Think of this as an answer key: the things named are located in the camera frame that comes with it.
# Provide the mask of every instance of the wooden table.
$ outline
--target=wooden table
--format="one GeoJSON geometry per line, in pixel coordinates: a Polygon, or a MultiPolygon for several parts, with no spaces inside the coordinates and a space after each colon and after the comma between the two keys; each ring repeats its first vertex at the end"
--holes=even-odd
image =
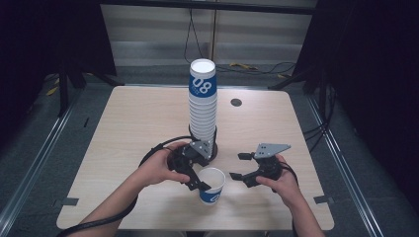
{"type": "MultiPolygon", "coordinates": [[[[218,89],[217,157],[210,166],[222,170],[226,184],[214,206],[201,203],[198,190],[166,181],[139,194],[135,209],[120,229],[164,230],[280,230],[292,228],[292,216],[277,194],[263,186],[248,189],[232,181],[229,172],[247,174],[257,163],[240,161],[237,153],[256,151],[260,142],[290,144],[283,152],[298,175],[299,185],[323,230],[333,228],[311,157],[305,145],[290,97],[285,92],[218,89]],[[230,101],[239,99],[240,107],[230,101]]],[[[117,87],[104,110],[80,166],[59,228],[80,222],[131,172],[151,147],[189,135],[188,88],[117,87]]],[[[194,169],[202,169],[196,164],[194,169]]]]}

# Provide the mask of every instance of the hand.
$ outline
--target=hand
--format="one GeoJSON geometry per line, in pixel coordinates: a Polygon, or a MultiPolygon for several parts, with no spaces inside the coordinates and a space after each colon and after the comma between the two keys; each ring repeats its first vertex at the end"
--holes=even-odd
{"type": "Polygon", "coordinates": [[[132,175],[141,185],[147,187],[156,185],[165,180],[172,180],[181,183],[188,183],[189,176],[172,172],[168,169],[167,159],[169,154],[178,147],[186,145],[186,142],[174,142],[166,148],[158,150],[147,161],[145,161],[132,175]]]}
{"type": "MultiPolygon", "coordinates": [[[[276,157],[280,162],[287,163],[282,155],[277,154],[276,157]]],[[[258,176],[256,177],[256,182],[274,189],[280,195],[287,207],[291,207],[303,198],[295,177],[288,170],[283,169],[283,174],[276,181],[258,176]]]]}

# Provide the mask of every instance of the stack of paper cups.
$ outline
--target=stack of paper cups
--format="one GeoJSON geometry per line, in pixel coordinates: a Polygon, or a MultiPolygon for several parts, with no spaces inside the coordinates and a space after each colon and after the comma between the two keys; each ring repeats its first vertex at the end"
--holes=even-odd
{"type": "Polygon", "coordinates": [[[197,59],[191,63],[190,71],[190,130],[195,138],[209,141],[212,150],[217,97],[215,64],[208,59],[197,59]]]}

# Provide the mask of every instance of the forearm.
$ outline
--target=forearm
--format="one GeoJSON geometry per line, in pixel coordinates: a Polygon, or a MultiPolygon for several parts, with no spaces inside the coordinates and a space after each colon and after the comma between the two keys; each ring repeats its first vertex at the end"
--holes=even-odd
{"type": "Polygon", "coordinates": [[[299,237],[324,237],[324,233],[304,197],[296,200],[289,208],[299,237]]]}
{"type": "MultiPolygon", "coordinates": [[[[86,223],[114,216],[125,210],[145,187],[141,178],[129,176],[110,196],[108,196],[95,210],[80,223],[86,223]]],[[[88,228],[71,236],[114,236],[121,220],[106,225],[88,228]]]]}

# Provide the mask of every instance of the person's left hand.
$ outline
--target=person's left hand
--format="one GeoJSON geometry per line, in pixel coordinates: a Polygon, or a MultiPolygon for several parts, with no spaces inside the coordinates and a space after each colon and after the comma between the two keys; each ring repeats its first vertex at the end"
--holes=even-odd
{"type": "Polygon", "coordinates": [[[158,150],[148,158],[132,175],[136,180],[141,181],[141,185],[156,185],[165,180],[172,180],[181,183],[188,183],[189,176],[170,171],[167,166],[169,154],[178,147],[186,145],[186,142],[174,142],[166,146],[167,148],[158,150]]]}

